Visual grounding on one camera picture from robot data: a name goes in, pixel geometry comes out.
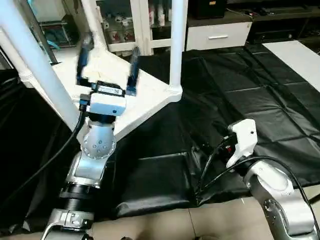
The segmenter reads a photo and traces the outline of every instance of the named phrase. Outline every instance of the black plastic sheet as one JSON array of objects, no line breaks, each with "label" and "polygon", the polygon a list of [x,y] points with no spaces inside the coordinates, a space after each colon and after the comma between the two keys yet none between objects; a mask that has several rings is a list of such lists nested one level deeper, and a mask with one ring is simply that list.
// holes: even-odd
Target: black plastic sheet
[{"label": "black plastic sheet", "polygon": [[[140,65],[169,82],[169,54],[144,56]],[[303,186],[320,182],[320,93],[262,45],[184,52],[181,84],[181,101],[168,104],[118,142],[97,198],[97,221],[249,196],[236,173],[195,196],[208,156],[194,136],[215,147],[227,134],[227,126],[244,118],[256,121],[255,155],[280,159]],[[1,150],[15,153],[11,165],[1,169],[1,180],[8,183],[1,186],[3,198],[70,135],[36,92],[23,89],[20,98],[14,99],[15,109],[1,112],[9,119],[0,128],[6,140]],[[19,150],[12,145],[17,139]],[[41,181],[31,184],[0,213],[5,216],[0,220],[5,234],[43,230],[78,150],[75,141]],[[224,169],[222,161],[215,159],[205,182]]]}]

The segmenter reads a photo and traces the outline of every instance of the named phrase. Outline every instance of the wire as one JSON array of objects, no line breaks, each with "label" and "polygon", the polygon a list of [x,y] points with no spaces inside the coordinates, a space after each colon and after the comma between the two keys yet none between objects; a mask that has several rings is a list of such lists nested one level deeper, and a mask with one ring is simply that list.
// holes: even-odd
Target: wire
[{"label": "wire", "polygon": [[244,159],[244,160],[242,160],[242,161],[240,161],[240,162],[228,167],[223,172],[218,174],[214,179],[212,179],[208,184],[206,184],[203,187],[203,189],[200,189],[199,192],[196,192],[196,194],[201,194],[201,193],[205,192],[209,187],[211,187],[214,183],[216,183],[216,181],[219,178],[221,178],[223,175],[225,175],[226,173],[230,172],[231,170],[234,170],[235,168],[239,167],[240,165],[242,165],[244,163],[247,163],[247,162],[250,162],[250,161],[253,161],[253,160],[255,160],[255,161],[268,160],[268,161],[277,163],[277,164],[281,165],[291,175],[291,177],[293,178],[297,188],[299,189],[299,191],[300,191],[300,193],[302,195],[303,200],[305,201],[305,203],[308,205],[308,207],[310,208],[310,210],[312,212],[313,219],[314,219],[314,226],[315,226],[317,234],[319,236],[320,229],[319,229],[319,225],[318,225],[318,222],[317,222],[317,219],[316,219],[316,215],[315,215],[314,210],[311,207],[311,204],[310,204],[310,202],[309,202],[309,200],[308,200],[308,198],[306,196],[306,193],[305,193],[304,189],[302,188],[299,180],[297,179],[295,174],[292,172],[290,167],[288,165],[286,165],[285,163],[281,162],[280,160],[278,160],[277,158],[274,158],[274,157],[271,157],[271,156],[253,156],[253,157],[246,158],[246,159]]},{"label": "wire", "polygon": [[218,146],[216,146],[216,148],[214,148],[213,153],[210,154],[210,156],[208,158],[208,161],[206,162],[206,164],[205,164],[205,166],[203,168],[203,171],[201,173],[201,177],[200,177],[200,179],[198,181],[197,190],[201,190],[203,182],[205,180],[206,173],[208,171],[208,168],[209,168],[212,160],[214,159],[214,156],[218,153],[219,149],[225,144],[225,142],[226,142],[226,140],[224,139],[222,142],[219,143]]},{"label": "wire", "polygon": [[31,177],[29,177],[22,185],[20,185],[15,191],[13,191],[9,197],[7,197],[1,204],[0,213],[3,209],[8,205],[8,203],[21,192],[23,188],[25,188],[30,182],[32,182],[40,173],[42,173],[61,153],[62,151],[69,145],[69,143],[77,137],[79,131],[85,123],[86,113],[84,111],[80,112],[78,122],[71,133],[69,139],[63,144],[63,146],[57,151],[43,166],[41,166]]},{"label": "wire", "polygon": [[226,8],[229,12],[232,12],[234,14],[239,14],[239,15],[242,15],[242,16],[246,16],[246,17],[249,17],[251,18],[251,20],[253,20],[254,18],[248,14],[245,14],[245,13],[242,13],[240,11],[235,11],[235,10],[231,10],[230,8]]},{"label": "wire", "polygon": [[315,203],[317,203],[317,202],[319,202],[319,201],[320,201],[320,193],[319,193],[318,195],[310,198],[310,200],[309,200],[309,202],[310,202],[311,205],[313,205],[313,204],[315,204]]}]

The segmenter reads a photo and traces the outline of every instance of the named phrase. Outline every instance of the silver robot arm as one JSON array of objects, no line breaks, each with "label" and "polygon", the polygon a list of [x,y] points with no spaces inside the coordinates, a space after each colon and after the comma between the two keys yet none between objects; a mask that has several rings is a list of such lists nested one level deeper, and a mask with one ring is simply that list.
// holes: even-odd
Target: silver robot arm
[{"label": "silver robot arm", "polygon": [[[236,122],[229,129],[236,135],[237,143],[227,167],[241,157],[251,155],[258,142],[256,124],[252,119]],[[311,209],[301,194],[294,191],[284,172],[259,160],[247,168],[243,181],[261,205],[275,240],[319,239]]]},{"label": "silver robot arm", "polygon": [[81,151],[72,161],[41,240],[93,239],[87,230],[94,221],[95,195],[101,188],[106,163],[116,149],[114,122],[126,109],[125,95],[136,95],[139,49],[133,49],[130,74],[124,90],[114,83],[91,83],[82,77],[93,45],[92,34],[88,33],[81,47],[76,75],[78,85],[91,88],[90,94],[80,95],[79,102],[79,109],[85,109],[89,119],[89,131],[83,138]]}]

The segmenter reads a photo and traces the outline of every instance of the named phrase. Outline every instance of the white cabinet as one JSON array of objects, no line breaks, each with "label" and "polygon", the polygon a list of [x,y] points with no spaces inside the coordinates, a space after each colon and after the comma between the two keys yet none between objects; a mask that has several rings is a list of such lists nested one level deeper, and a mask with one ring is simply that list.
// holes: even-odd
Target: white cabinet
[{"label": "white cabinet", "polygon": [[244,46],[251,22],[189,27],[186,50]]},{"label": "white cabinet", "polygon": [[[130,54],[139,46],[152,55],[171,46],[171,5],[174,0],[96,0],[101,27],[110,52]],[[184,0],[184,36],[188,0]]]}]

